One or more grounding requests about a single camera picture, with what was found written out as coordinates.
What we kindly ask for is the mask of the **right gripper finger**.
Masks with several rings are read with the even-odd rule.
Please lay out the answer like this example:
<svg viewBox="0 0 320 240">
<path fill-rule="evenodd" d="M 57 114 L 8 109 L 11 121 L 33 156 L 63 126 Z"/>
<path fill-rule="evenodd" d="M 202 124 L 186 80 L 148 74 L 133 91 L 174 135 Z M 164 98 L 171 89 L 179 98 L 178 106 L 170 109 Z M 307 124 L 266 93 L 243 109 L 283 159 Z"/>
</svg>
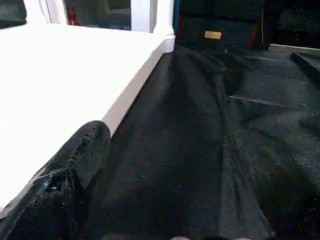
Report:
<svg viewBox="0 0 320 240">
<path fill-rule="evenodd" d="M 2 240 L 76 240 L 110 149 L 99 120 L 80 127 L 0 213 Z"/>
</svg>

